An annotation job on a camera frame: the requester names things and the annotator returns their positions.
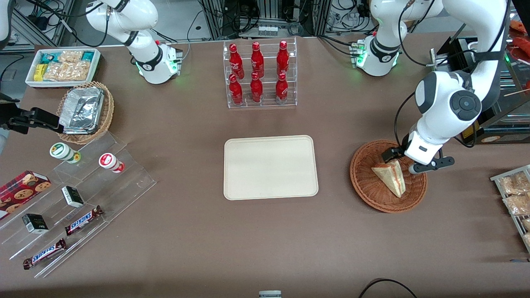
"teal package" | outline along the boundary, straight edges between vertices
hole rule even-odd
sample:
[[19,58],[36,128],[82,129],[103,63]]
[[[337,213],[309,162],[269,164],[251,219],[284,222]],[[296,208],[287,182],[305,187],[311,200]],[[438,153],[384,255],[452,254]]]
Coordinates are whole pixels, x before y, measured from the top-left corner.
[[42,55],[40,64],[48,64],[50,62],[59,62],[59,56],[61,53],[45,53]]
[[92,58],[94,57],[94,52],[85,52],[83,54],[83,58],[82,60],[86,60],[86,61],[92,61]]

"brown table surface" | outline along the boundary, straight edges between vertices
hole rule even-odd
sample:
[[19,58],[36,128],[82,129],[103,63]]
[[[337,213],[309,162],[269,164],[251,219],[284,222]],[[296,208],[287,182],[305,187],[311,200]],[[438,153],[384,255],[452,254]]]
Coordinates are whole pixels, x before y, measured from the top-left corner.
[[[447,37],[411,34],[405,45],[427,61]],[[378,212],[351,185],[351,157],[365,142],[393,138],[398,106],[428,70],[402,56],[385,77],[370,77],[316,38],[297,42],[299,104],[267,111],[227,109],[222,42],[194,43],[182,75],[162,85],[138,75],[125,47],[101,48],[96,78],[116,102],[110,130],[159,182],[44,279],[0,252],[0,296],[257,297],[278,289],[286,298],[357,297],[387,277],[419,297],[529,297],[530,264],[509,262],[528,254],[489,180],[529,164],[528,145],[468,150],[451,141],[444,153],[456,164],[428,174],[420,205]],[[55,111],[64,93],[29,87],[22,107]],[[419,116],[407,104],[400,134]],[[228,139],[305,134],[314,140],[316,196],[224,198]],[[58,161],[48,148],[58,140],[44,129],[11,133],[0,184],[26,169],[51,171]],[[365,297],[380,296],[408,293],[378,284]]]

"round wicker basket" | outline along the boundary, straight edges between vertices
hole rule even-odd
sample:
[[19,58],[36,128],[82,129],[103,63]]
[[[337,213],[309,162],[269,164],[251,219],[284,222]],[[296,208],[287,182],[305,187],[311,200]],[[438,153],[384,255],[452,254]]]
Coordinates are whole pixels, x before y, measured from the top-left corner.
[[[67,135],[67,134],[58,134],[59,138],[65,142],[69,143],[75,143],[78,145],[85,145],[88,142],[92,141],[93,139],[97,138],[98,136],[104,134],[107,130],[109,130],[110,123],[112,122],[112,113],[114,113],[114,99],[112,98],[112,94],[110,94],[109,89],[107,87],[99,82],[90,82],[81,84],[79,86],[75,86],[75,89],[82,89],[82,88],[88,88],[88,87],[98,87],[103,89],[105,92],[105,98],[103,99],[103,107],[101,108],[101,116],[99,120],[99,129],[96,131],[95,134],[92,135]],[[63,99],[61,100],[61,103],[59,104],[59,108],[57,109],[57,116],[61,115],[61,112],[63,111],[63,104],[65,103],[66,95],[63,96]]]
[[396,142],[377,140],[366,143],[355,152],[350,163],[350,179],[355,191],[367,204],[387,213],[409,211],[421,202],[427,191],[427,175],[412,175],[408,168],[413,161],[408,157],[399,159],[405,193],[398,198],[372,171],[372,167],[384,163],[381,154],[390,147],[397,147]]

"coca-cola bottle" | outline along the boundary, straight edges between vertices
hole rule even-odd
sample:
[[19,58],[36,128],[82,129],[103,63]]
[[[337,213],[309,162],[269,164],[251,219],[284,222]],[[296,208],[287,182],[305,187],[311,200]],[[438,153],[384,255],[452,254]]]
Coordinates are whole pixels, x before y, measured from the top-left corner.
[[265,75],[265,65],[259,42],[252,43],[252,56],[250,57],[250,61],[252,62],[252,71],[257,72],[259,77],[262,78]]
[[281,72],[287,73],[289,70],[289,53],[287,52],[287,42],[280,41],[280,50],[276,56],[276,72],[280,75]]
[[263,100],[263,84],[260,81],[258,72],[252,73],[252,82],[250,82],[250,90],[252,91],[252,100],[255,103],[261,103]]
[[237,81],[235,74],[230,74],[228,79],[230,80],[230,85],[228,88],[230,89],[232,101],[236,106],[240,106],[243,104],[243,90],[241,89],[241,85]]
[[278,75],[278,81],[276,82],[276,102],[278,104],[284,104],[287,102],[287,81],[285,81],[285,73],[281,72]]
[[229,46],[230,49],[230,68],[232,69],[232,73],[237,76],[239,80],[242,80],[245,77],[245,71],[243,70],[243,59],[241,59],[241,55],[237,52],[237,46],[235,44],[231,44]]

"cookie box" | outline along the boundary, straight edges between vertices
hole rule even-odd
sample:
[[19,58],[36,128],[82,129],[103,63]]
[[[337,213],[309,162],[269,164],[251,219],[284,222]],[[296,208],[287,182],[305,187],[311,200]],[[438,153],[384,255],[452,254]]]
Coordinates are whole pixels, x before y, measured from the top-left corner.
[[0,187],[0,220],[50,186],[48,177],[25,171]]

